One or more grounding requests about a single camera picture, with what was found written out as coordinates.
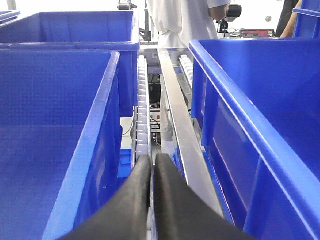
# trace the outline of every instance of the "person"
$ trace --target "person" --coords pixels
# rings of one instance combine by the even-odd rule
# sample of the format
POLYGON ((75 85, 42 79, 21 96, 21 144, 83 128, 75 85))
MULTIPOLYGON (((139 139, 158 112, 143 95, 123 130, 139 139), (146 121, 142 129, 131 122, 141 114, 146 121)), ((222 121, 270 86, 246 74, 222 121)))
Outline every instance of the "person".
MULTIPOLYGON (((217 39, 214 20, 227 15, 231 0, 147 0, 151 19, 159 31, 159 48, 187 48, 193 39, 217 39)), ((173 127, 161 81, 160 132, 162 153, 172 154, 173 127)))
POLYGON ((289 38, 293 36, 297 14, 292 11, 294 8, 301 8, 301 5, 302 0, 285 0, 275 33, 276 38, 289 38))

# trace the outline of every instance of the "conveyor rail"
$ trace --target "conveyor rail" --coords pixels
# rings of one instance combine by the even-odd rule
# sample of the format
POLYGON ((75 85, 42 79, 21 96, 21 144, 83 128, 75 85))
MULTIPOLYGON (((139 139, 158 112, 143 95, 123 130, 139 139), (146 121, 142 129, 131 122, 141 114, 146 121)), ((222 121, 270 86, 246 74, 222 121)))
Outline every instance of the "conveyor rail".
POLYGON ((224 216, 167 49, 159 49, 169 113, 187 184, 216 213, 224 216))
POLYGON ((151 120, 148 88, 148 66, 144 56, 138 58, 138 105, 134 108, 132 168, 141 155, 152 158, 151 152, 151 120))

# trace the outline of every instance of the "white wall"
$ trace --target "white wall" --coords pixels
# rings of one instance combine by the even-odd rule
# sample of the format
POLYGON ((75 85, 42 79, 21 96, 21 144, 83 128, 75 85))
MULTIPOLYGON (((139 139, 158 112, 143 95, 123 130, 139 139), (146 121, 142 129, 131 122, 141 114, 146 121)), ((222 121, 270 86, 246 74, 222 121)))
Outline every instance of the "white wall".
POLYGON ((7 11, 7 10, 8 10, 7 0, 0 0, 0 12, 7 11))
POLYGON ((119 0, 15 0, 22 13, 117 10, 119 0))
POLYGON ((232 0, 233 4, 242 6, 242 15, 234 22, 229 23, 230 28, 238 29, 277 29, 281 11, 285 0, 232 0))

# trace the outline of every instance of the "black cable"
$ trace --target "black cable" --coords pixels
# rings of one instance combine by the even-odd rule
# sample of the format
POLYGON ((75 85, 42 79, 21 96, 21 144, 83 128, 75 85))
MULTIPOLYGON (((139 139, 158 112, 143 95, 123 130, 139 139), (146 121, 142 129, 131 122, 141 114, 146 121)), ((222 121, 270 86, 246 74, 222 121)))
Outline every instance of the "black cable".
POLYGON ((239 31, 239 30, 244 30, 244 28, 239 28, 239 29, 234 29, 233 27, 230 28, 230 30, 233 29, 234 31, 230 32, 230 34, 234 34, 235 32, 239 31))
POLYGON ((158 122, 158 121, 156 121, 156 120, 154 120, 154 119, 151 119, 151 121, 154 121, 154 122, 156 122, 156 124, 159 126, 159 128, 160 128, 160 123, 158 122))
POLYGON ((131 131, 131 129, 132 129, 132 127, 133 127, 133 125, 134 125, 134 121, 132 120, 132 122, 131 122, 131 126, 130 126, 129 130, 128 130, 126 133, 122 134, 122 136, 124 136, 124 135, 128 134, 128 133, 131 131))

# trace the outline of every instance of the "blue plastic bin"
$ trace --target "blue plastic bin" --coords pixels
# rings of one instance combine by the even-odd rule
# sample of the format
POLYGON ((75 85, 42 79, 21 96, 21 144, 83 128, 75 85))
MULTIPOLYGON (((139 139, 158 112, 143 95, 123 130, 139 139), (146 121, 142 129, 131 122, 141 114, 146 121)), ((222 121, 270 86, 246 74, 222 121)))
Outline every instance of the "blue plastic bin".
POLYGON ((124 181, 129 177, 132 168, 132 148, 121 148, 118 179, 124 181))
POLYGON ((0 26, 0 48, 100 49, 120 52, 121 117, 138 104, 140 29, 135 11, 40 12, 0 26))
POLYGON ((191 114, 232 218, 320 239, 320 40, 194 40, 191 114))
POLYGON ((294 8, 293 12, 297 13, 294 37, 320 37, 320 1, 303 0, 301 8, 294 8))
POLYGON ((0 239, 56 239, 120 187, 119 53, 2 49, 0 59, 0 239))
POLYGON ((19 11, 0 11, 0 24, 16 19, 20 15, 19 11))

